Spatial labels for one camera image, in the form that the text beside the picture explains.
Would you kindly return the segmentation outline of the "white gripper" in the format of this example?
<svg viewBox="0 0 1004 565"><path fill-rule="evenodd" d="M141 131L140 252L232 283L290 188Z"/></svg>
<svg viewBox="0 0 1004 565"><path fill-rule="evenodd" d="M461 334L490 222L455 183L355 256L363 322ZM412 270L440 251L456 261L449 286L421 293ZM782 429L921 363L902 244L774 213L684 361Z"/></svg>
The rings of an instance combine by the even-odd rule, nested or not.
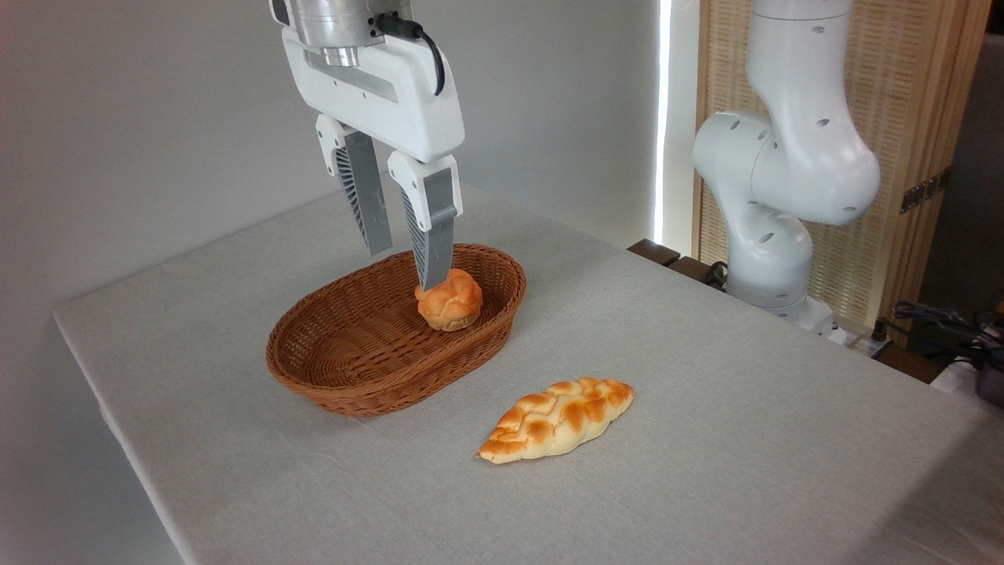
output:
<svg viewBox="0 0 1004 565"><path fill-rule="evenodd" d="M452 267L454 222L463 214L456 160L448 155L465 140L465 126L448 60L436 94L436 61L424 42L390 37L362 47L357 67L334 67L292 29L281 36L298 92L321 114L316 132L324 162L347 194L367 250L392 247L376 139L398 150L388 171L404 197L420 288L441 285Z"/></svg>

